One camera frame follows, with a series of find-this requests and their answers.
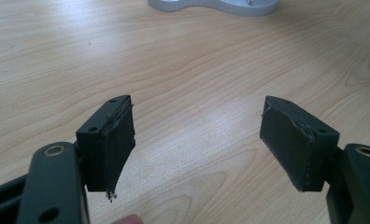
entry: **wooden table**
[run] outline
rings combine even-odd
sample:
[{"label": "wooden table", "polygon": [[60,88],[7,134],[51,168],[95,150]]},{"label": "wooden table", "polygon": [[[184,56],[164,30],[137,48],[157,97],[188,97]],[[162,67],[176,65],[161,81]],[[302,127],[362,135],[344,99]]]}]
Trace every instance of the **wooden table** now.
[{"label": "wooden table", "polygon": [[260,18],[146,0],[0,1],[0,184],[131,94],[136,147],[92,223],[329,223],[259,139],[265,95],[370,146],[370,0],[282,0]]}]

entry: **black bracket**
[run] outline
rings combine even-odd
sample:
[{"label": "black bracket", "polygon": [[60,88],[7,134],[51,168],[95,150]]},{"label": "black bracket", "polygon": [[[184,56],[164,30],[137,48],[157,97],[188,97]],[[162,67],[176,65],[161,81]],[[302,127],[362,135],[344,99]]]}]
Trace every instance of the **black bracket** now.
[{"label": "black bracket", "polygon": [[89,223],[84,186],[109,200],[135,147],[129,95],[104,103],[78,130],[77,142],[39,149],[28,175],[0,186],[0,223]]},{"label": "black bracket", "polygon": [[370,224],[370,146],[337,146],[339,132],[293,102],[267,96],[261,139],[299,191],[321,191],[332,223]]}]

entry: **screw hole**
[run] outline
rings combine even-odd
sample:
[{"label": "screw hole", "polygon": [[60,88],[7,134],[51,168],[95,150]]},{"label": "screw hole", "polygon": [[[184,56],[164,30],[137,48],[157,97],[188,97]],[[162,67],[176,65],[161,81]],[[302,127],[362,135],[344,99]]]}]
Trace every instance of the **screw hole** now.
[{"label": "screw hole", "polygon": [[64,146],[49,147],[43,151],[43,154],[47,157],[53,157],[60,155],[62,152],[64,152],[64,149]]},{"label": "screw hole", "polygon": [[39,222],[47,223],[53,221],[59,214],[60,211],[57,208],[48,209],[39,216]]},{"label": "screw hole", "polygon": [[356,147],[356,150],[363,154],[364,156],[370,157],[370,148],[369,147]]},{"label": "screw hole", "polygon": [[92,132],[97,131],[97,128],[96,128],[96,127],[91,127],[88,131],[89,131],[90,133],[92,133]]},{"label": "screw hole", "polygon": [[326,131],[325,129],[317,129],[317,131],[318,131],[319,133],[327,133],[327,131]]}]

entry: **fingertip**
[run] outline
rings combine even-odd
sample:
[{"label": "fingertip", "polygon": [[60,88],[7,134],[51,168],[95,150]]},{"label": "fingertip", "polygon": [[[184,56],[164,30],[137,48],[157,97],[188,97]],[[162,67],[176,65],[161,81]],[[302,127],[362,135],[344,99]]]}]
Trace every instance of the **fingertip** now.
[{"label": "fingertip", "polygon": [[132,214],[128,217],[123,217],[112,224],[144,224],[141,217],[136,214]]}]

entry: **black plastic part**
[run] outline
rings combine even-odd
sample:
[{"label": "black plastic part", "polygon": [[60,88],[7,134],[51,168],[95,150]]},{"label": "black plastic part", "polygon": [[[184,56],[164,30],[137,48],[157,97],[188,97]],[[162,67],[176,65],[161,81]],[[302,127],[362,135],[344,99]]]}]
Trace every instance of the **black plastic part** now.
[{"label": "black plastic part", "polygon": [[333,156],[339,133],[298,105],[266,96],[261,139],[300,191],[321,191],[326,156]]},{"label": "black plastic part", "polygon": [[20,206],[26,175],[0,186],[0,223],[14,223]]},{"label": "black plastic part", "polygon": [[370,147],[347,145],[341,166],[354,206],[349,223],[370,223]]},{"label": "black plastic part", "polygon": [[353,211],[353,203],[349,195],[344,196],[333,188],[330,188],[326,199],[331,223],[348,223],[351,212]]},{"label": "black plastic part", "polygon": [[115,192],[121,170],[135,147],[132,102],[129,95],[103,104],[78,130],[77,147],[85,157],[82,176],[88,191]]},{"label": "black plastic part", "polygon": [[42,147],[31,163],[17,223],[89,222],[73,145],[59,142]]}]

